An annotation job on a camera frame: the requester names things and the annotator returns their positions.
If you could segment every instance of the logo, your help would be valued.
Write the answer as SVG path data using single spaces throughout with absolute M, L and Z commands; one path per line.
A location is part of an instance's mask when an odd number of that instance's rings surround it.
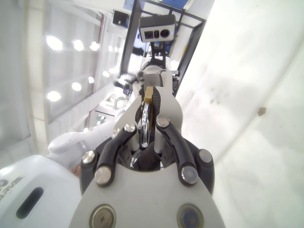
M 10 185 L 8 185 L 9 181 L 6 179 L 0 180 L 0 201 L 21 179 L 22 177 L 17 177 Z

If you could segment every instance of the gold component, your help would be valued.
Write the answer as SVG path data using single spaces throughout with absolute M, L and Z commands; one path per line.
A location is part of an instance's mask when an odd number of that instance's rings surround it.
M 143 103 L 145 104 L 146 102 L 151 103 L 151 117 L 150 117 L 150 131 L 152 128 L 152 118 L 153 118 L 153 87 L 152 86 L 147 86 L 146 92 L 145 92 L 145 98 L 143 99 Z

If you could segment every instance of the black metal frame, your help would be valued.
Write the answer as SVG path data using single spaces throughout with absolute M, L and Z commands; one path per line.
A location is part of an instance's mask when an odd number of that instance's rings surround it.
M 181 81 L 182 81 L 182 79 L 185 75 L 185 72 L 186 72 L 186 70 L 189 66 L 189 63 L 190 63 L 191 58 L 193 56 L 193 53 L 194 53 L 194 51 L 196 49 L 196 46 L 199 42 L 199 39 L 201 37 L 202 31 L 203 31 L 204 26 L 206 24 L 206 20 L 203 19 L 203 18 L 200 18 L 198 16 L 195 16 L 193 14 L 189 14 L 188 12 L 185 12 L 185 10 L 180 10 L 180 9 L 177 9 L 177 8 L 174 8 L 174 7 L 170 7 L 166 4 L 159 3 L 157 1 L 153 1 L 153 0 L 134 0 L 133 9 L 132 9 L 130 22 L 129 22 L 129 27 L 128 27 L 128 32 L 127 32 L 126 41 L 125 41 L 125 46 L 124 46 L 124 49 L 123 49 L 122 60 L 121 60 L 121 64 L 120 64 L 120 75 L 126 74 L 128 72 L 128 65 L 129 65 L 129 62 L 130 62 L 130 57 L 131 57 L 131 53 L 132 53 L 132 50 L 133 50 L 133 44 L 134 44 L 134 40 L 135 40 L 135 37 L 136 37 L 137 29 L 138 29 L 138 26 L 139 26 L 139 19 L 141 18 L 141 14 L 144 13 L 144 14 L 148 14 L 148 15 L 152 15 L 152 16 L 156 15 L 156 14 L 150 13 L 148 11 L 144 11 L 143 8 L 141 8 L 140 1 L 147 2 L 147 3 L 150 3 L 150 4 L 165 8 L 165 9 L 169 10 L 169 14 L 171 14 L 172 12 L 179 13 L 180 18 L 179 18 L 179 21 L 177 23 L 177 29 L 179 29 L 180 26 L 185 26 L 185 27 L 188 27 L 188 28 L 192 29 L 192 33 L 191 33 L 191 36 L 190 36 L 189 41 L 188 41 L 187 49 L 184 52 L 184 54 L 183 54 L 183 56 L 180 60 L 179 66 L 178 66 L 179 83 L 178 83 L 178 87 L 173 92 L 173 95 L 176 96 L 179 85 L 180 85 L 180 83 L 181 83 Z M 200 21 L 200 23 L 198 25 L 194 26 L 194 27 L 190 26 L 190 25 L 187 25 L 187 24 L 184 24 L 184 23 L 181 22 L 182 18 L 184 16 L 188 16 L 188 17 L 193 18 L 197 21 Z M 170 48 L 169 48 L 169 51 L 168 51 L 168 55 L 171 54 L 171 50 L 172 50 L 172 47 L 174 45 L 174 42 L 175 42 L 175 40 L 173 40 L 170 43 Z

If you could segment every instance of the camera lens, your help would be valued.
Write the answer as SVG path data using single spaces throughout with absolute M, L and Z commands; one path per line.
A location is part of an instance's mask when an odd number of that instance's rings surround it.
M 154 31 L 154 38 L 159 38 L 159 31 L 158 30 Z
M 153 31 L 145 31 L 146 39 L 153 39 Z
M 170 31 L 167 30 L 167 29 L 163 29 L 163 30 L 161 31 L 161 37 L 163 37 L 163 38 L 168 37 L 169 34 L 170 34 Z

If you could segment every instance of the black slot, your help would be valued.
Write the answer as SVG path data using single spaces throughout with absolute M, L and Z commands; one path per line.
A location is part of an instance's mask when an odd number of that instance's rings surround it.
M 154 31 L 154 38 L 159 38 L 159 31 L 158 30 Z
M 35 188 L 29 196 L 26 198 L 26 200 L 22 203 L 22 205 L 19 207 L 19 209 L 16 211 L 16 216 L 19 219 L 26 218 L 31 210 L 34 208 L 34 206 L 37 204 L 38 200 L 43 195 L 43 189 L 41 187 Z

